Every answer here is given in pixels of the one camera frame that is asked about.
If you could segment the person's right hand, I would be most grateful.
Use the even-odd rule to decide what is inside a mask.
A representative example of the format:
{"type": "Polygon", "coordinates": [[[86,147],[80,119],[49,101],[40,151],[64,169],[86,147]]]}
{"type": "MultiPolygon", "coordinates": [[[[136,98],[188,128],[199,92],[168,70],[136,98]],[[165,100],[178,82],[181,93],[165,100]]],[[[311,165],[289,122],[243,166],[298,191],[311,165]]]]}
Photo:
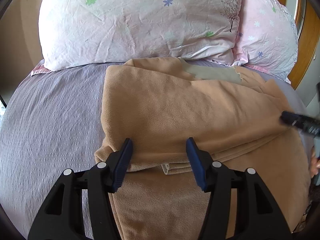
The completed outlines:
{"type": "Polygon", "coordinates": [[[315,147],[313,147],[311,150],[310,169],[309,169],[311,178],[313,178],[319,173],[319,167],[320,167],[319,159],[316,157],[315,147]]]}

